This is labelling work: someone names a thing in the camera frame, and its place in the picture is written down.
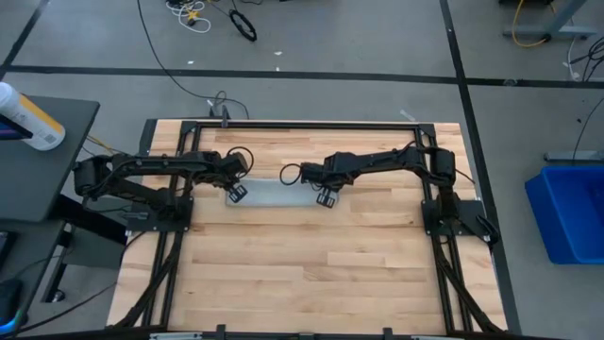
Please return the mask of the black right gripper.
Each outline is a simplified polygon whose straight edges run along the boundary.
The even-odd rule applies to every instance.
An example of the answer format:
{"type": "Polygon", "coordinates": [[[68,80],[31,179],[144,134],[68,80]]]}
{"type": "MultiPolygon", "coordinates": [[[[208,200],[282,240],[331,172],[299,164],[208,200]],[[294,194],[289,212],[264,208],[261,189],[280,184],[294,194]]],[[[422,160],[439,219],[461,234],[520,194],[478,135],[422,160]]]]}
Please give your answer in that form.
{"type": "Polygon", "coordinates": [[[318,191],[316,203],[325,208],[332,209],[338,202],[338,193],[346,185],[353,185],[354,178],[350,173],[341,172],[323,166],[320,180],[321,189],[318,191]]]}

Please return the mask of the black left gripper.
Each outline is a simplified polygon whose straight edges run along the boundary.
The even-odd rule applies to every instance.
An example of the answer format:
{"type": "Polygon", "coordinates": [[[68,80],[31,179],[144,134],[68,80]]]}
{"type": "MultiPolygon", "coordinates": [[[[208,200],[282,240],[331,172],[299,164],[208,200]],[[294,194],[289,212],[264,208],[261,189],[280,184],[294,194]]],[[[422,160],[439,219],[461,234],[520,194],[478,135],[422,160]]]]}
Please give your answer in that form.
{"type": "Polygon", "coordinates": [[[209,170],[200,176],[201,183],[211,184],[215,187],[229,187],[227,189],[227,197],[233,203],[240,202],[248,194],[248,191],[243,185],[234,185],[239,181],[238,177],[228,173],[226,169],[226,158],[213,164],[209,170]]]}

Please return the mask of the light grey waffle microfiber towel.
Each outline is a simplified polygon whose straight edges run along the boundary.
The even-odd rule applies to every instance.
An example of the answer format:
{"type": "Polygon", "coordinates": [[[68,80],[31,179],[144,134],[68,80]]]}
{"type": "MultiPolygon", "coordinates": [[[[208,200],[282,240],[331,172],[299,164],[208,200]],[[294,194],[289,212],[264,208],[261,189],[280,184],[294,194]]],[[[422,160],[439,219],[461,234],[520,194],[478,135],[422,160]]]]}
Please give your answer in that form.
{"type": "Polygon", "coordinates": [[[297,182],[291,186],[283,185],[279,179],[244,178],[242,186],[247,195],[235,203],[225,198],[229,207],[308,207],[317,204],[320,194],[310,184],[297,182]]]}

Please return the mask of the black table side panel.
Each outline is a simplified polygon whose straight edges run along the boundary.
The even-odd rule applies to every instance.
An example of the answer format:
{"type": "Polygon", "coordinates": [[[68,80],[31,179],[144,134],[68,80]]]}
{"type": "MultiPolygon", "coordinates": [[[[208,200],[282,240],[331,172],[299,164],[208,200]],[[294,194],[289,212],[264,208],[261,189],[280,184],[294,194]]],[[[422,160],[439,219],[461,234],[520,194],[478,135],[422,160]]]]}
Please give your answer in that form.
{"type": "Polygon", "coordinates": [[[155,135],[157,119],[147,119],[143,125],[143,131],[139,140],[138,154],[148,156],[151,150],[151,144],[155,135]]]}

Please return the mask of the black side desk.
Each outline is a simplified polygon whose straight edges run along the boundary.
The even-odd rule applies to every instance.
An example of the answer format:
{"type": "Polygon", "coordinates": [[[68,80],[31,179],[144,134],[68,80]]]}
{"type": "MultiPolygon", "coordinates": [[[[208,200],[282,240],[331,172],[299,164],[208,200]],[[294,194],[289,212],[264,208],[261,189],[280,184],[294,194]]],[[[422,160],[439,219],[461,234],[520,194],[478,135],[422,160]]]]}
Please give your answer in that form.
{"type": "Polygon", "coordinates": [[[0,324],[0,334],[21,326],[44,272],[58,245],[64,222],[49,217],[100,104],[91,100],[31,95],[29,99],[59,121],[64,141],[50,151],[37,151],[22,142],[0,142],[0,231],[16,239],[0,264],[0,283],[22,283],[12,321],[0,324]]]}

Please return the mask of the white bottle yellow label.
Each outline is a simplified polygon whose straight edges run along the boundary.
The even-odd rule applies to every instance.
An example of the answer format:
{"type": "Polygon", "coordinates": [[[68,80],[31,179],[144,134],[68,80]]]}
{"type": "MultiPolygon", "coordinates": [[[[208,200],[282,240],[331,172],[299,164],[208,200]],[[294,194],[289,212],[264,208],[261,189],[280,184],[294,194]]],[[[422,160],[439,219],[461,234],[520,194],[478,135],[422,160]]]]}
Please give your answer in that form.
{"type": "Polygon", "coordinates": [[[23,142],[39,151],[54,149],[64,140],[63,125],[6,82],[0,82],[0,115],[30,132],[23,142]]]}

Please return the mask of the dark tablet device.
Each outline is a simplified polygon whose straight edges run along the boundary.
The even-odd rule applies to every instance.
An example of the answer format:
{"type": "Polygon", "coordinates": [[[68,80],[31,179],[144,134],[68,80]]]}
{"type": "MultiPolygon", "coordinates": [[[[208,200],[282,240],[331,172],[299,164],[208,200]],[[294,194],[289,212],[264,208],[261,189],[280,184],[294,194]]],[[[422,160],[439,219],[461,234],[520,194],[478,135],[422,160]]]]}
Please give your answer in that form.
{"type": "Polygon", "coordinates": [[[32,132],[0,114],[0,141],[27,140],[32,132]]]}

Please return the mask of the blue plastic bin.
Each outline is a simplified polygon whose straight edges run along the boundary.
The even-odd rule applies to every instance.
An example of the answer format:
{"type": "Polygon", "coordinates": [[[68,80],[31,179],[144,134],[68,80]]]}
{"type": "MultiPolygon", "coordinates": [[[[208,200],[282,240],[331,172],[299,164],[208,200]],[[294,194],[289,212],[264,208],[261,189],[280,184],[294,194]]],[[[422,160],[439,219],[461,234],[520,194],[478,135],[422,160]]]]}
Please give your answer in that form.
{"type": "Polygon", "coordinates": [[[604,265],[604,166],[546,166],[525,191],[552,263],[604,265]]]}

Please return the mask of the grey metal foot bar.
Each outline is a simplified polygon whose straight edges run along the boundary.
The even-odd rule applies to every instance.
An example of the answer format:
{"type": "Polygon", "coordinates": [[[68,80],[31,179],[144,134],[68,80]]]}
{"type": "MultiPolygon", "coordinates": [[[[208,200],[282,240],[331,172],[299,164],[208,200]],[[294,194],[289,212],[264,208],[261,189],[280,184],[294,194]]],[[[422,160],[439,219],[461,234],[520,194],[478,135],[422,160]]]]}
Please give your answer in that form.
{"type": "Polygon", "coordinates": [[[604,163],[604,151],[563,151],[547,152],[544,154],[546,162],[585,162],[604,163]]]}

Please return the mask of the grey table leg base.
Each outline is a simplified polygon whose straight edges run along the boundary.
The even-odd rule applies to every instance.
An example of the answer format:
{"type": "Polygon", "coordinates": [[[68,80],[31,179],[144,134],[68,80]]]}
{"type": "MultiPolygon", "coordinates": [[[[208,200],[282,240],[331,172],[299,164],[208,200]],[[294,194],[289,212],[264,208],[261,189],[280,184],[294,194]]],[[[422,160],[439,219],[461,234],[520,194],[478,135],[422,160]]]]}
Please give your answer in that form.
{"type": "Polygon", "coordinates": [[[539,43],[547,43],[552,39],[575,39],[586,40],[595,36],[598,31],[589,26],[575,25],[571,23],[574,15],[586,4],[587,0],[562,0],[562,6],[556,8],[556,0],[498,0],[499,5],[515,4],[512,24],[503,30],[502,34],[511,37],[518,43],[518,38],[534,38],[539,43]],[[542,25],[520,25],[519,19],[525,5],[544,6],[553,10],[551,20],[542,25]]]}

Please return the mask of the black aluminium table frame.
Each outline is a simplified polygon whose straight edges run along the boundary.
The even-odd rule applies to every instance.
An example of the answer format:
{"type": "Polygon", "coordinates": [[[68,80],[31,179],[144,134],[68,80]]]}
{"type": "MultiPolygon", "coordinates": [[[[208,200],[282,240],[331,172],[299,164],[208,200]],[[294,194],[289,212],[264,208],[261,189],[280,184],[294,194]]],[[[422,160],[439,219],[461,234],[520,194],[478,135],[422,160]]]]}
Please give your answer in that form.
{"type": "MultiPolygon", "coordinates": [[[[411,124],[369,129],[202,127],[199,148],[222,154],[245,146],[255,156],[249,178],[275,179],[288,163],[322,162],[337,152],[368,154],[402,148],[411,124]]],[[[432,255],[424,232],[421,180],[406,171],[362,176],[333,209],[228,207],[225,193],[193,189],[168,329],[228,332],[445,334],[432,255]]],[[[142,236],[126,252],[103,324],[126,316],[149,282],[158,242],[142,236]]],[[[507,322],[488,246],[457,238],[463,279],[499,328],[507,322]]]]}

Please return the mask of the black clamp mount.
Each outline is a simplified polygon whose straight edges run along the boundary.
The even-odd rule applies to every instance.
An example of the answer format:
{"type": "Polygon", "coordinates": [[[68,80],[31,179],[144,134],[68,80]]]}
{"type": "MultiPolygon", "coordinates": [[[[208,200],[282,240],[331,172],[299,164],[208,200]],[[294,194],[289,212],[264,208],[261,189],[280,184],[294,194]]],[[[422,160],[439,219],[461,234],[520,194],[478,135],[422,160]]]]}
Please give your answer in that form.
{"type": "Polygon", "coordinates": [[[229,111],[225,102],[227,101],[227,94],[225,91],[219,91],[212,99],[208,99],[207,102],[210,105],[210,118],[219,118],[221,120],[221,128],[228,127],[228,120],[230,119],[229,111]]]}

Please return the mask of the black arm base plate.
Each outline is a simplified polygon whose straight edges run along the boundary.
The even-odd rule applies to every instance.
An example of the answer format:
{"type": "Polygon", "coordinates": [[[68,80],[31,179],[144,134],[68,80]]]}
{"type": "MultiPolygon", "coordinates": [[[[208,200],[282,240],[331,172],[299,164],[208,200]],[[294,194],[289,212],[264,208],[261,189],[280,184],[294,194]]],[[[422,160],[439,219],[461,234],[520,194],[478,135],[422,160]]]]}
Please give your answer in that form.
{"type": "Polygon", "coordinates": [[[177,196],[168,205],[133,203],[123,218],[132,231],[186,231],[193,214],[193,198],[177,196]]]}
{"type": "Polygon", "coordinates": [[[421,203],[426,234],[476,236],[488,245],[499,240],[499,232],[486,218],[478,200],[425,200],[421,203]]]}

